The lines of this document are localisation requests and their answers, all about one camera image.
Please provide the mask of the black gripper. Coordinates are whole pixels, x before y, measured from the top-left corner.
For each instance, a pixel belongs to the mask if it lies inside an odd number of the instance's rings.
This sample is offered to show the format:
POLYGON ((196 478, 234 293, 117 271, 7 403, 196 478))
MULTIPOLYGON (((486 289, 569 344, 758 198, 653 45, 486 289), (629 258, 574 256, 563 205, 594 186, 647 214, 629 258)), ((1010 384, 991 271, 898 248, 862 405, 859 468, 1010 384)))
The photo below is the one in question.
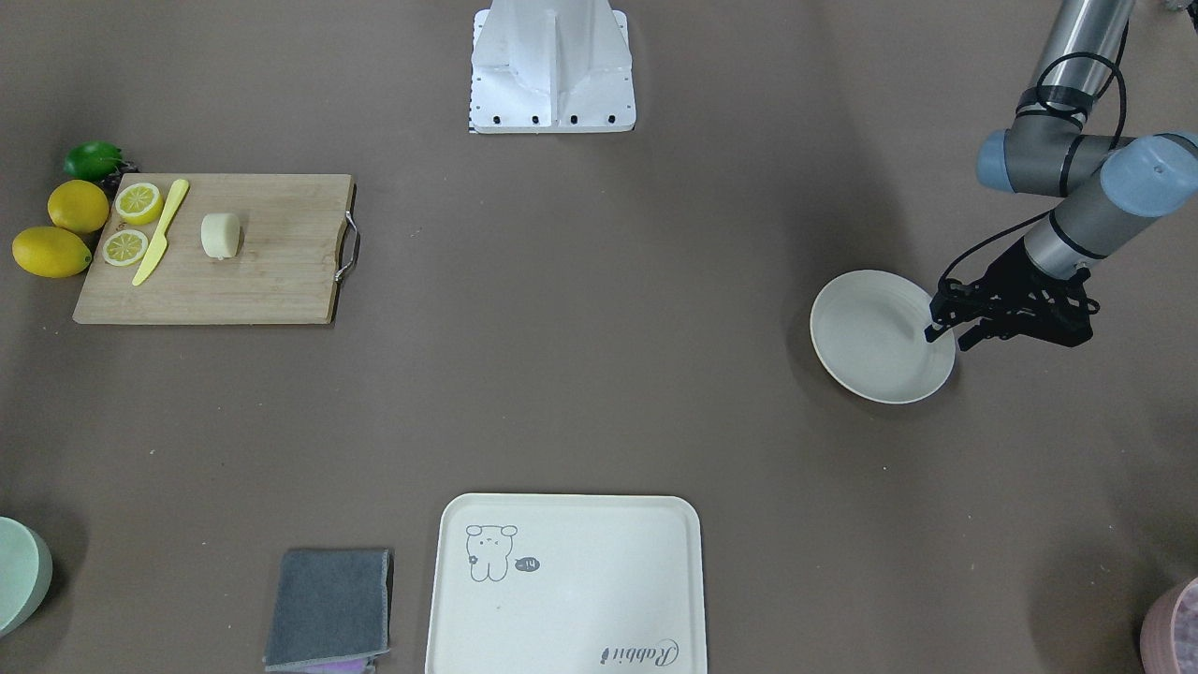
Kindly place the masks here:
POLYGON ((1094 336, 1091 317, 1100 310, 1097 300, 1088 298, 1084 283, 1089 272, 1079 271, 1067 280, 1048 277, 1034 265, 1024 242, 1015 242, 1002 251, 984 277, 961 283, 942 274, 936 295, 928 304, 931 324, 925 341, 933 344, 958 324, 972 324, 957 342, 960 350, 972 350, 984 340, 1034 338, 1073 348, 1094 336))

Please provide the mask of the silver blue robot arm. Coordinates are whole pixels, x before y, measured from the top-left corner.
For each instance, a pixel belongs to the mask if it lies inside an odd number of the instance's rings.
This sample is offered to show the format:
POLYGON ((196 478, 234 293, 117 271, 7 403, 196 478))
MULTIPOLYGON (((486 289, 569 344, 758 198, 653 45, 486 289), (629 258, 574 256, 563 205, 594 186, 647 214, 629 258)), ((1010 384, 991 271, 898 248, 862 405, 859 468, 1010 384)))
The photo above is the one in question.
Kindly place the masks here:
POLYGON ((958 340, 1034 338, 1073 348, 1093 338, 1097 302, 1084 283, 1101 260, 1180 210, 1197 188, 1194 134, 1087 134, 1087 120, 1120 69, 1130 1, 1065 1, 1014 123, 978 154, 980 183, 998 192, 1058 198, 1015 226, 1019 239, 972 283, 940 277, 926 342, 966 324, 958 340))

